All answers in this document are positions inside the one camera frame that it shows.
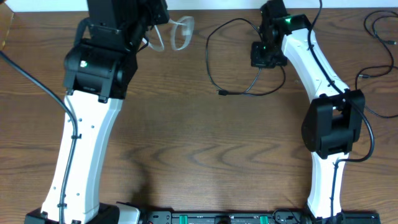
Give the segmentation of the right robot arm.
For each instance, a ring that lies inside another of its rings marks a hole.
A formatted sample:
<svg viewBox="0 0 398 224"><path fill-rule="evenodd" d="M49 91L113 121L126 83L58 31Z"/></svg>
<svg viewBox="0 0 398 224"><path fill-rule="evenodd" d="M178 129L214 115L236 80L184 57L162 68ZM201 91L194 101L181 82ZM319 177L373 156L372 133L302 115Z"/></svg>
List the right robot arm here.
<svg viewBox="0 0 398 224"><path fill-rule="evenodd" d="M282 0L261 8L261 41L252 44L251 65L257 68L294 66L310 100L301 127L312 155L312 184L307 199L317 223L346 223L340 204L343 170L359 139L364 95L350 90L325 58L306 15L288 14Z"/></svg>

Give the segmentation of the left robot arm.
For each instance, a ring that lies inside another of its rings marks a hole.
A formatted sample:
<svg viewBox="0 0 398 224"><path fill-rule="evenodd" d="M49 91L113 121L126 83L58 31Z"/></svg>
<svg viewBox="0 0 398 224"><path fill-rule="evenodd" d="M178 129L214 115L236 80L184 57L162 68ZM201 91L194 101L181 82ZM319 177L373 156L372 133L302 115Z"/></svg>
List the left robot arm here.
<svg viewBox="0 0 398 224"><path fill-rule="evenodd" d="M99 200L108 140L146 32L169 21L165 0L89 1L64 60L65 121L55 174L26 223L141 223L141 211Z"/></svg>

